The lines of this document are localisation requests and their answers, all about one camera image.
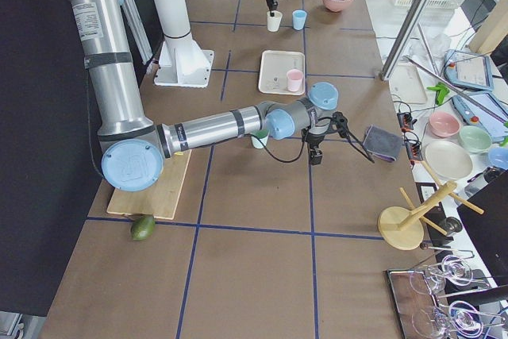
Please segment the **cream yellow cup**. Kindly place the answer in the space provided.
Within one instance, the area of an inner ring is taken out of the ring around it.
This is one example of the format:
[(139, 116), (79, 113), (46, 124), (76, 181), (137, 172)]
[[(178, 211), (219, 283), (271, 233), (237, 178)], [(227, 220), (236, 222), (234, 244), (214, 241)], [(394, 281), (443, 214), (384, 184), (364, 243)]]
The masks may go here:
[(267, 12), (267, 30), (269, 32), (277, 32), (279, 30), (283, 14), (277, 10)]

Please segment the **light blue cup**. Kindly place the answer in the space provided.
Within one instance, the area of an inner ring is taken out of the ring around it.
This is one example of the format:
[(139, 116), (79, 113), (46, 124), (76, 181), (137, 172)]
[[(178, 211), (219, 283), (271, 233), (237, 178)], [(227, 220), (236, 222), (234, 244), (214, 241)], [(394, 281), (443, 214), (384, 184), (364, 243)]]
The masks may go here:
[(292, 13), (292, 27), (294, 30), (303, 30), (306, 24), (307, 12), (305, 10), (295, 10)]

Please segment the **green cup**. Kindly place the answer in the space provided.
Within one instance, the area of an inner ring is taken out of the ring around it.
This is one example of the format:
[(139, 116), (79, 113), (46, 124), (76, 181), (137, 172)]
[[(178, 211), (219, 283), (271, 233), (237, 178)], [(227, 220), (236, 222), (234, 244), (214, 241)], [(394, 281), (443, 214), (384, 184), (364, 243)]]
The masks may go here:
[(269, 132), (266, 129), (262, 129), (251, 133), (252, 146), (257, 149), (264, 149), (269, 139)]

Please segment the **pink cup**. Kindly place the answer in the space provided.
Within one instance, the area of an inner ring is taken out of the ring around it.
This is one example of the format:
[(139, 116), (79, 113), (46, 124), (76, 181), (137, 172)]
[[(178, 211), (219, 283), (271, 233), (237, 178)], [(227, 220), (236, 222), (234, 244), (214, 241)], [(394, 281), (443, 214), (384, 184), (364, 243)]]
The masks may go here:
[(287, 89), (290, 92), (297, 92), (302, 85), (304, 74), (302, 71), (294, 68), (287, 72)]

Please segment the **cream rabbit tray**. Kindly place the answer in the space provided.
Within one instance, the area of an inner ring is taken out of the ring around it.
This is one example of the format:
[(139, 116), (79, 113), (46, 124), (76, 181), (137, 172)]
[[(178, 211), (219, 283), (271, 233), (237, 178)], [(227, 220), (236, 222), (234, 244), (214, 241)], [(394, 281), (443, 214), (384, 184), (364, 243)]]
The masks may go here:
[[(302, 80), (293, 90), (287, 73), (299, 70)], [(264, 94), (302, 95), (305, 93), (305, 55), (301, 52), (265, 50), (261, 55), (258, 90)]]

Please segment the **spare cream tray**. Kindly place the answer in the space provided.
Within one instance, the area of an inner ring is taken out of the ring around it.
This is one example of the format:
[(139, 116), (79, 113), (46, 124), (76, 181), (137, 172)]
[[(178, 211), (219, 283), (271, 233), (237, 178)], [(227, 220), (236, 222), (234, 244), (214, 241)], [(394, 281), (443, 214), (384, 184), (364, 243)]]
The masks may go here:
[(390, 79), (391, 93), (408, 104), (423, 105), (427, 103), (427, 94), (418, 74), (412, 64), (398, 64)]

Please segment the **wooden cutting board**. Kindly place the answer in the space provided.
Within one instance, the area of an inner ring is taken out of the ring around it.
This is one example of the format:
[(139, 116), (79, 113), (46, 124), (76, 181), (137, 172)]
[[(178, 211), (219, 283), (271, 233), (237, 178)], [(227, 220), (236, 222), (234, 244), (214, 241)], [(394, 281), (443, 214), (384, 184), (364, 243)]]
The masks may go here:
[(183, 189), (192, 151), (176, 153), (164, 161), (159, 179), (146, 190), (128, 192), (116, 189), (106, 208), (108, 214), (147, 214), (172, 220)]

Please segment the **small green bowl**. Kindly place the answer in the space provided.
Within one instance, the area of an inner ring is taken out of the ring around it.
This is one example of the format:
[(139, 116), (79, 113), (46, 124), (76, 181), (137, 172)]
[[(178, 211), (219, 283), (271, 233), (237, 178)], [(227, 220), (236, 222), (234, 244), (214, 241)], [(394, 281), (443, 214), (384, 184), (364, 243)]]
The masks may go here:
[(460, 129), (459, 142), (470, 153), (484, 152), (492, 145), (488, 132), (472, 125), (466, 125)]

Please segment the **blue teach pendant lower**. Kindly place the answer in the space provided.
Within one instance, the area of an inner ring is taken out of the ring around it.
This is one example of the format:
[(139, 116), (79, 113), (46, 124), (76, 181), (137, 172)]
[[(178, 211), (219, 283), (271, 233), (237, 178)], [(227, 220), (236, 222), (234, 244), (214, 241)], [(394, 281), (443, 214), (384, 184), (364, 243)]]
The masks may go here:
[(469, 97), (475, 103), (452, 96), (452, 105), (464, 123), (484, 129), (493, 142), (502, 142), (507, 137), (507, 108), (490, 91), (473, 92)]

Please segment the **blue teach pendant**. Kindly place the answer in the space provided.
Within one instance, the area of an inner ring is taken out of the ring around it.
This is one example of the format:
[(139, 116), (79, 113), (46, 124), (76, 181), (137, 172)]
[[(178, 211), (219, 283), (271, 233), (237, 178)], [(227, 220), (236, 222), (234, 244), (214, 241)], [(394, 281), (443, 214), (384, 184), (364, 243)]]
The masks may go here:
[(454, 86), (471, 91), (492, 91), (494, 79), (488, 58), (456, 51), (445, 53), (444, 77)]
[(507, 108), (490, 91), (473, 92), (469, 97), (475, 103), (452, 96), (452, 105), (464, 123), (484, 129), (493, 142), (502, 142), (507, 137)]

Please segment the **blue teach pendant upper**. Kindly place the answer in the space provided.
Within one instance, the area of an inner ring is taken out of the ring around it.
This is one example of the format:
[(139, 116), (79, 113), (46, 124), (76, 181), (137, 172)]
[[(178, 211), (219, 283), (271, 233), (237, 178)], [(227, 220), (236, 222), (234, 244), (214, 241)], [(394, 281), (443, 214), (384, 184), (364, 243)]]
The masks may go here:
[(488, 58), (456, 51), (445, 53), (444, 77), (454, 86), (471, 91), (492, 91), (494, 79)]

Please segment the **wine glass upper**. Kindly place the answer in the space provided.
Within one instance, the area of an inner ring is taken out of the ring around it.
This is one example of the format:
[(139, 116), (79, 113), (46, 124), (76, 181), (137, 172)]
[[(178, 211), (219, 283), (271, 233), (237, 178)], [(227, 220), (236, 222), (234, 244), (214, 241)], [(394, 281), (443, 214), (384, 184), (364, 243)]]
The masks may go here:
[(439, 263), (415, 268), (409, 282), (412, 289), (422, 295), (437, 295), (445, 290), (447, 283), (461, 291), (469, 287), (487, 289), (490, 286), (485, 279), (474, 279), (469, 263), (455, 255), (447, 255)]

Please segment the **wine glass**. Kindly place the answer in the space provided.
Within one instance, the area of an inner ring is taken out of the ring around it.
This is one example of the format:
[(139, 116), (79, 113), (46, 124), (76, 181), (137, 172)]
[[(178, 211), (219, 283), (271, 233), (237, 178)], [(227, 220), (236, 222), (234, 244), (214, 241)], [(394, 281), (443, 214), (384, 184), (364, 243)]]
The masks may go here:
[(437, 295), (445, 290), (447, 283), (461, 291), (469, 287), (487, 289), (490, 286), (485, 279), (474, 279), (469, 263), (455, 255), (447, 255), (439, 263), (415, 268), (409, 282), (412, 289), (422, 295)]
[(446, 338), (451, 334), (480, 338), (492, 327), (503, 327), (506, 323), (504, 313), (484, 313), (464, 301), (455, 301), (449, 306), (426, 307), (411, 317), (414, 330), (425, 338)]

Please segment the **small blue bowl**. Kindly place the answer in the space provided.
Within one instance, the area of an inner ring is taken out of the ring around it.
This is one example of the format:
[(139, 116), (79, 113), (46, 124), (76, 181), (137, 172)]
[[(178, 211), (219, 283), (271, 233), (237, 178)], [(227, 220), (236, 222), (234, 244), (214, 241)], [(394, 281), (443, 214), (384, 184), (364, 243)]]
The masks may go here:
[(487, 153), (487, 159), (490, 166), (508, 169), (508, 149), (503, 147), (490, 148)]

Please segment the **white pedestal column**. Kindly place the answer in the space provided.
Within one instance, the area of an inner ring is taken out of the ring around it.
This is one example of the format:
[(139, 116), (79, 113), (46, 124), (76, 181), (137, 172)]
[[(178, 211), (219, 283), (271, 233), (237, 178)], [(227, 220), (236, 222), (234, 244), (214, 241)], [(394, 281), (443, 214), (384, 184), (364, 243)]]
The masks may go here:
[(154, 0), (164, 35), (155, 84), (204, 88), (210, 81), (214, 52), (194, 40), (185, 0)]

